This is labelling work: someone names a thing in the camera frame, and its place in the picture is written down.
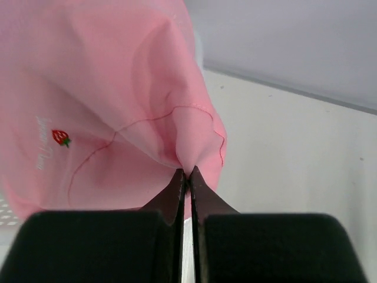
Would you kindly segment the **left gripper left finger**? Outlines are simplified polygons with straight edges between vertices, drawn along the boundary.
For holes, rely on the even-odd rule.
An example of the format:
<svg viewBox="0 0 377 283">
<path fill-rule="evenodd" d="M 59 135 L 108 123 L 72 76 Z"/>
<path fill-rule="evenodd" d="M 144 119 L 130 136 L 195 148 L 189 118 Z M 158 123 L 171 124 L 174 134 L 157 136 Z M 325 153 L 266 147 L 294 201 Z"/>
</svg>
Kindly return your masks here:
<svg viewBox="0 0 377 283">
<path fill-rule="evenodd" d="M 47 211 L 21 226 L 3 282 L 180 282 L 186 177 L 137 210 Z"/>
</svg>

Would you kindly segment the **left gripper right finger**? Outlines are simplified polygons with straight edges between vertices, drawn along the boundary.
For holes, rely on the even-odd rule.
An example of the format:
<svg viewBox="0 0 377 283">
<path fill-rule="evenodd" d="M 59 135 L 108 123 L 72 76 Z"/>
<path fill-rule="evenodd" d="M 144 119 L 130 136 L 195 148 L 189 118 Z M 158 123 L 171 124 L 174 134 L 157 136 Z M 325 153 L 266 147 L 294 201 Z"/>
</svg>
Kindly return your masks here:
<svg viewBox="0 0 377 283">
<path fill-rule="evenodd" d="M 366 282 L 350 238 L 325 213 L 240 213 L 189 178 L 196 282 Z"/>
</svg>

